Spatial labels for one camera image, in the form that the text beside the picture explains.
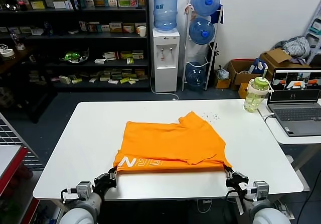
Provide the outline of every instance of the water bottle rack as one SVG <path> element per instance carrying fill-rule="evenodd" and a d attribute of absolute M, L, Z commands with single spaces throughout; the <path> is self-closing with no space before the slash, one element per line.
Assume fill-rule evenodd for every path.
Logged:
<path fill-rule="evenodd" d="M 184 91 L 184 85 L 186 82 L 185 80 L 185 71 L 186 71 L 186 66 L 187 64 L 191 64 L 190 62 L 188 62 L 188 52 L 189 52 L 189 44 L 188 44 L 188 41 L 192 41 L 191 37 L 190 37 L 190 34 L 189 34 L 189 28 L 190 28 L 190 23 L 191 23 L 191 19 L 192 19 L 192 15 L 193 15 L 193 12 L 194 12 L 194 8 L 192 7 L 192 5 L 190 4 L 190 0 L 187 0 L 187 6 L 186 6 L 186 10 L 185 10 L 185 13 L 184 15 L 186 15 L 185 17 L 185 31 L 186 31 L 186 39 L 185 39 L 185 42 L 184 42 L 184 49 L 185 49 L 185 55 L 184 55 L 184 69 L 183 69 L 183 76 L 182 76 L 182 80 L 183 80 L 183 83 L 182 83 L 182 91 Z M 201 66 L 194 66 L 193 64 L 191 64 L 192 66 L 194 67 L 204 67 L 206 66 L 207 64 L 209 64 L 209 68 L 208 68 L 208 72 L 207 72 L 207 78 L 206 78 L 206 83 L 205 83 L 205 87 L 204 87 L 204 90 L 206 91 L 207 90 L 207 87 L 208 87 L 208 83 L 209 83 L 209 79 L 210 79 L 210 74 L 211 74 L 211 69 L 212 69 L 212 64 L 215 63 L 215 56 L 218 55 L 218 51 L 216 50 L 217 48 L 217 42 L 216 42 L 216 35 L 217 35 L 217 30 L 218 30 L 218 27 L 219 27 L 219 24 L 221 22 L 221 18 L 222 18 L 222 13 L 223 13 L 223 6 L 221 6 L 221 9 L 220 10 L 217 10 L 220 12 L 219 14 L 219 19 L 218 19 L 218 23 L 217 24 L 213 24 L 214 25 L 214 29 L 215 29 L 215 33 L 214 33 L 214 37 L 213 39 L 208 43 L 209 47 L 211 48 L 212 50 L 212 56 L 211 56 L 211 60 L 209 61 L 207 59 L 207 56 L 204 55 L 204 58 L 205 58 L 205 63 Z"/>

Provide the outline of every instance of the orange t-shirt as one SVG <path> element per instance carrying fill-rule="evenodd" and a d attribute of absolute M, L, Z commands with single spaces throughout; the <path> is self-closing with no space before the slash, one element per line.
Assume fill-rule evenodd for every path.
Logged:
<path fill-rule="evenodd" d="M 225 158 L 224 140 L 194 112 L 179 124 L 127 122 L 117 171 L 179 170 L 232 167 Z"/>

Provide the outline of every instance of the paper cup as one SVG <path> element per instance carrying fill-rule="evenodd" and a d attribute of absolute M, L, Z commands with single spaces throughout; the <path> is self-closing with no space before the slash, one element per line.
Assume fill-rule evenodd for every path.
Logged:
<path fill-rule="evenodd" d="M 140 27 L 138 27 L 138 29 L 139 29 L 139 35 L 141 37 L 146 36 L 146 27 L 145 26 L 140 26 Z"/>

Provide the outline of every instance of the black shelving unit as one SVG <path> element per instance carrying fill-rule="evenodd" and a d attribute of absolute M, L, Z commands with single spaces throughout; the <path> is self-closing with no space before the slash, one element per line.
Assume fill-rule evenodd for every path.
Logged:
<path fill-rule="evenodd" d="M 82 9 L 80 6 L 73 9 L 53 9 L 46 8 L 41 10 L 28 10 L 25 12 L 0 11 L 0 27 L 15 26 L 36 26 L 43 28 L 44 21 L 48 21 L 54 30 L 53 36 L 34 36 L 30 34 L 21 34 L 26 46 L 36 45 L 41 47 L 41 51 L 47 57 L 42 62 L 44 68 L 50 71 L 68 73 L 72 71 L 100 71 L 110 68 L 131 68 L 144 69 L 145 74 L 150 78 L 150 35 L 149 35 L 149 11 L 148 0 L 145 0 L 145 6 L 142 7 L 95 7 L 92 9 Z M 147 31 L 145 37 L 140 37 L 136 33 L 109 33 L 109 32 L 82 32 L 79 21 L 100 22 L 107 25 L 110 22 L 123 23 L 145 23 Z M 79 33 L 69 34 L 68 31 L 78 29 Z M 0 43 L 11 44 L 12 40 L 9 34 L 0 34 Z M 65 52 L 79 49 L 90 49 L 89 59 L 81 64 L 72 64 L 61 62 L 60 57 L 64 57 Z M 143 50 L 144 59 L 134 60 L 134 64 L 127 65 L 126 60 L 107 61 L 105 64 L 96 64 L 94 60 L 102 58 L 103 52 L 113 51 L 132 51 Z M 30 64 L 29 69 L 35 69 L 34 64 Z M 78 84 L 65 85 L 60 82 L 54 82 L 53 86 L 59 91 L 104 91 L 114 90 L 149 90 L 149 80 L 137 81 L 135 84 L 129 83 L 117 85 L 108 82 L 90 83 L 89 79 L 83 79 Z"/>

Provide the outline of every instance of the gray floor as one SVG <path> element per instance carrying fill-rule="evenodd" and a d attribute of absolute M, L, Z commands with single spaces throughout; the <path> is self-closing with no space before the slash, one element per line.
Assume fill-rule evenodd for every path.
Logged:
<path fill-rule="evenodd" d="M 210 88 L 208 91 L 178 91 L 180 100 L 189 99 L 231 99 L 238 98 L 236 91 Z M 63 132 L 76 105 L 83 101 L 138 101 L 138 100 L 171 100 L 172 96 L 155 95 L 151 92 L 63 92 L 48 106 L 37 124 L 32 124 L 22 113 L 5 114 L 9 122 L 18 133 L 46 163 L 54 150 L 54 147 Z M 303 150 L 303 147 L 284 147 L 283 151 L 293 158 Z M 308 184 L 313 186 L 316 176 L 321 168 L 321 153 L 317 153 L 306 165 L 301 168 Z M 297 216 L 307 193 L 287 195 L 283 200 Z M 201 214 L 190 218 L 191 223 L 223 223 L 220 202 L 213 203 L 212 210 L 207 214 Z M 300 223 L 319 223 L 321 219 L 321 181 L 306 205 Z"/>

